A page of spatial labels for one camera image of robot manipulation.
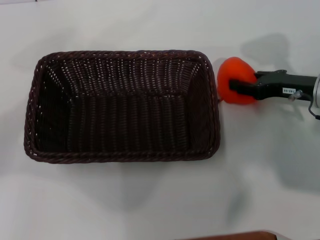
brown wicker basket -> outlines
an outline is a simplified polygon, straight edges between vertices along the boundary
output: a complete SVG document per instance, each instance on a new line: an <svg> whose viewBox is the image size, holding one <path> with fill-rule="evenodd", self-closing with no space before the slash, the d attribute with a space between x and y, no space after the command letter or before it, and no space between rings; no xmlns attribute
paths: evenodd
<svg viewBox="0 0 320 240"><path fill-rule="evenodd" d="M214 73L200 52L57 52L35 68L24 149L36 161L201 160L219 144Z"/></svg>

brown object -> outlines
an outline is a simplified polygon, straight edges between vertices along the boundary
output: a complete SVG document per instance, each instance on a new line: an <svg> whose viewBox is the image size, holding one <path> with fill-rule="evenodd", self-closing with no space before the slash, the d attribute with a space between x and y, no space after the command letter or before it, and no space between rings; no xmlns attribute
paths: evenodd
<svg viewBox="0 0 320 240"><path fill-rule="evenodd" d="M189 240L277 240L277 236L267 231L254 231L230 235L193 238Z"/></svg>
<svg viewBox="0 0 320 240"><path fill-rule="evenodd" d="M36 161L201 160L219 144L214 73L200 52L57 52L35 68L24 149Z"/></svg>

basket rim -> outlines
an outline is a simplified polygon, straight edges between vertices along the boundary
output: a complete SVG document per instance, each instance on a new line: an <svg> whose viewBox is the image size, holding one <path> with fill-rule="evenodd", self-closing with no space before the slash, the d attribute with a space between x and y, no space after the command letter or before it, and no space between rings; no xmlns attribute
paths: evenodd
<svg viewBox="0 0 320 240"><path fill-rule="evenodd" d="M210 136L210 148L201 149L198 151L121 151L121 152L46 152L39 151L35 146L35 120L36 120L36 105L40 88L38 87L42 81L42 74L46 68L43 65L52 61L69 61L80 59L95 59L101 57L102 59L123 59L123 60L168 60L172 58L187 58L196 60L200 65L205 68L206 78L208 81L210 92L210 132L214 132L214 136ZM138 50L138 51L67 51L67 52L54 52L41 58L34 70L34 76L29 92L29 99L27 102L25 125L24 125L24 150L31 158L39 162L54 163L60 159L69 159L71 162L77 162L72 159L83 160L90 158L95 162L99 158L112 158L111 161L104 162L130 162L133 158L138 161L145 162L143 159L153 158L155 161L166 161L165 158L170 158L167 161L180 160L197 160L210 158L219 148L220 145L220 120L218 110L218 96L216 90L215 76L213 67L202 52L194 50ZM121 158L131 158L131 160L121 160Z"/></svg>

basket bottom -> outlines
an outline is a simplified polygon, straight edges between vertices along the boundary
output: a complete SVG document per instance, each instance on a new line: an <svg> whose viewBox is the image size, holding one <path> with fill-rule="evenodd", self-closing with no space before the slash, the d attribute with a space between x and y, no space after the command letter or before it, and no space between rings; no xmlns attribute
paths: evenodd
<svg viewBox="0 0 320 240"><path fill-rule="evenodd" d="M182 95L76 97L69 116L67 151L187 151L186 109Z"/></svg>

white table surface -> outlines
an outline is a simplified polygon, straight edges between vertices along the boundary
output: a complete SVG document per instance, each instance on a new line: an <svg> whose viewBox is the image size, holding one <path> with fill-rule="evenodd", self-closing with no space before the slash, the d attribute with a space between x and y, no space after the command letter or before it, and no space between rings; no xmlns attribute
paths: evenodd
<svg viewBox="0 0 320 240"><path fill-rule="evenodd" d="M318 0L50 0L0 5L0 239L172 240L271 230L320 238L320 122L307 102L219 106L208 160L51 165L23 148L42 56L73 50L197 50L215 72L320 73Z"/></svg>

